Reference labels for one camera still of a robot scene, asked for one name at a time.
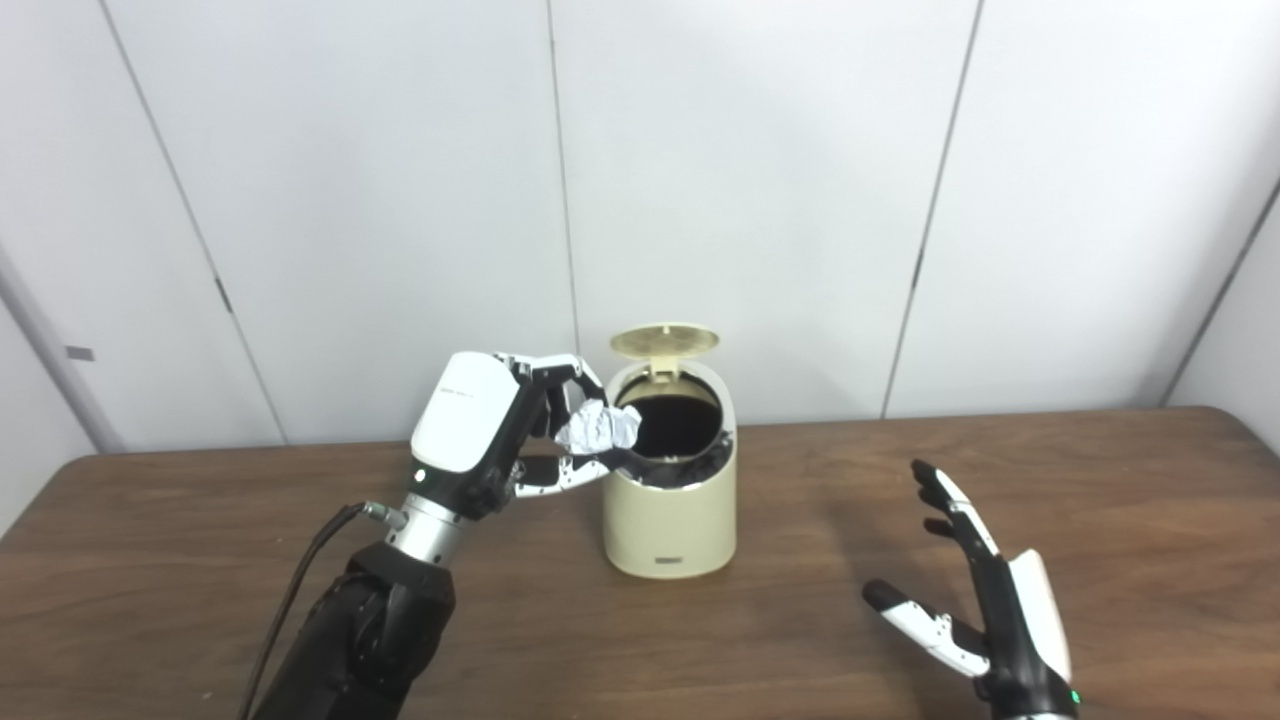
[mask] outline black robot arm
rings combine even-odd
[[[556,459],[554,465],[531,461],[531,468],[518,459],[531,433],[554,436],[573,420],[563,391],[570,382],[588,400],[604,397],[590,368],[572,355],[532,359],[460,352],[451,359],[411,439],[413,464],[403,507],[349,506],[321,530],[268,633],[242,720],[250,717],[257,678],[307,564],[329,536],[360,512],[387,523],[387,539],[353,555],[315,603],[252,717],[394,720],[399,715],[453,614],[449,565],[466,530],[513,497],[577,487],[604,475],[616,465],[612,460],[621,459],[609,451],[616,448]],[[599,415],[600,405],[593,410]],[[617,419],[639,421],[634,415]],[[549,477],[548,469],[556,475]]]

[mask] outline silver metal joint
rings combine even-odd
[[[404,555],[448,568],[471,520],[425,497],[410,495],[401,512],[406,523],[387,533],[387,544]]]
[[[404,525],[408,524],[407,514],[401,512],[394,507],[383,505],[381,502],[365,502],[365,506],[361,509],[361,512],[369,515],[374,520],[378,520],[379,523],[387,525],[393,530],[404,529]]]

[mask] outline panel seam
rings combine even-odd
[[[564,217],[564,255],[568,261],[568,299],[573,315],[573,348],[582,355],[582,333],[577,318],[577,274],[573,269],[573,233],[568,215],[568,170],[564,167],[564,124],[561,119],[559,69],[556,61],[556,17],[552,13],[552,0],[547,0],[547,40],[552,59],[552,101],[556,105],[556,151],[559,158],[561,211]]]
[[[115,49],[120,54],[120,61],[124,63],[124,69],[129,74],[129,82],[133,83],[133,92],[138,97],[138,104],[142,105],[142,113],[147,118],[147,124],[151,128],[151,136],[155,138],[156,145],[160,147],[160,155],[164,158],[165,167],[169,170],[169,178],[173,181],[174,188],[178,191],[178,197],[182,200],[182,208],[187,214],[187,220],[191,223],[191,229],[196,234],[196,242],[200,243],[200,250],[204,252],[205,263],[209,265],[209,270],[214,275],[214,282],[216,283],[221,297],[228,310],[230,310],[230,301],[227,297],[227,291],[223,287],[221,275],[218,273],[218,264],[214,263],[214,255],[209,250],[209,242],[205,241],[205,233],[200,228],[200,222],[196,219],[196,211],[191,206],[191,200],[187,197],[187,188],[182,183],[182,178],[178,176],[178,167],[173,161],[173,156],[169,154],[169,146],[164,141],[164,136],[160,133],[160,126],[156,123],[155,114],[151,111],[151,104],[147,102],[147,96],[142,91],[142,83],[138,81],[138,74],[133,69],[133,63],[129,60],[129,53],[124,49],[124,40],[120,37],[119,29],[115,27],[115,18],[111,15],[111,9],[106,5],[106,0],[97,0],[99,8],[102,9],[102,17],[106,19],[106,27],[111,32],[111,40],[115,42]],[[232,325],[236,328],[236,336],[239,338],[241,348],[244,351],[244,357],[248,360],[250,369],[253,373],[253,379],[257,382],[259,392],[262,393],[262,400],[266,402],[266,409],[271,414],[271,421],[275,423],[275,429],[280,433],[280,441],[284,445],[289,445],[289,436],[284,432],[284,424],[280,421],[280,414],[275,409],[275,402],[271,400],[271,393],[266,389],[266,382],[262,379],[262,372],[257,365],[257,360],[253,357],[253,351],[248,346],[248,338],[244,336],[244,328],[241,325],[239,316],[236,313],[229,313]]]
[[[1276,181],[1276,184],[1271,188],[1271,195],[1267,196],[1266,202],[1262,204],[1262,213],[1258,214],[1257,220],[1254,220],[1253,227],[1249,229],[1249,234],[1245,236],[1244,245],[1240,246],[1240,251],[1235,255],[1235,261],[1231,264],[1231,269],[1228,270],[1226,277],[1222,278],[1222,284],[1217,288],[1217,295],[1213,296],[1213,302],[1210,304],[1208,311],[1204,313],[1204,319],[1201,320],[1199,327],[1196,329],[1196,334],[1192,337],[1190,345],[1187,347],[1187,352],[1183,354],[1181,360],[1178,363],[1178,369],[1174,370],[1174,375],[1169,380],[1169,387],[1166,387],[1165,392],[1160,396],[1158,407],[1169,406],[1169,400],[1174,396],[1174,391],[1178,388],[1178,383],[1183,379],[1187,366],[1190,365],[1192,356],[1196,355],[1201,342],[1204,340],[1204,333],[1208,332],[1210,325],[1213,323],[1213,318],[1217,316],[1217,311],[1222,307],[1222,301],[1226,300],[1226,293],[1235,283],[1235,277],[1244,265],[1244,259],[1249,255],[1249,251],[1253,250],[1253,243],[1257,242],[1258,234],[1266,225],[1267,218],[1275,208],[1276,196],[1280,196],[1280,179]]]
[[[888,416],[888,404],[893,395],[893,382],[897,379],[897,368],[902,360],[902,346],[906,341],[906,327],[911,319],[911,307],[915,305],[915,290],[919,284],[920,270],[924,268],[924,251],[929,245],[929,233],[933,229],[933,215],[938,206],[938,195],[942,188],[942,176],[946,173],[947,156],[951,154],[951,140],[955,136],[956,118],[960,114],[960,99],[964,96],[965,81],[969,77],[969,63],[973,59],[973,49],[978,40],[978,26],[982,22],[982,8],[986,0],[978,0],[974,9],[973,26],[969,28],[969,44],[965,46],[964,61],[960,64],[960,81],[956,83],[955,100],[951,102],[951,118],[947,120],[947,132],[942,140],[942,156],[938,159],[938,172],[933,179],[933,192],[929,196],[929,209],[924,215],[924,231],[920,236],[920,250],[915,255],[915,268],[911,272],[911,286],[906,293],[906,307],[902,310],[902,324],[897,332],[897,345],[893,348],[893,363],[888,372],[888,383],[884,386],[884,401],[881,404],[879,419]]]

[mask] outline wooden table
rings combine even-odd
[[[947,470],[1057,592],[1087,719],[1280,717],[1280,461],[1216,410],[745,428],[740,543],[646,582],[599,487],[486,519],[402,717],[986,717],[859,598],[884,577],[979,619],[908,462]],[[0,717],[230,719],[293,565],[344,502],[402,498],[403,443],[88,457],[0,542]],[[317,559],[300,611],[380,537]]]

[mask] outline cable connector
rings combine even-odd
[[[383,505],[381,502],[366,501],[360,506],[360,511],[393,530],[403,530],[404,525],[408,525],[407,514],[401,512],[394,507]]]

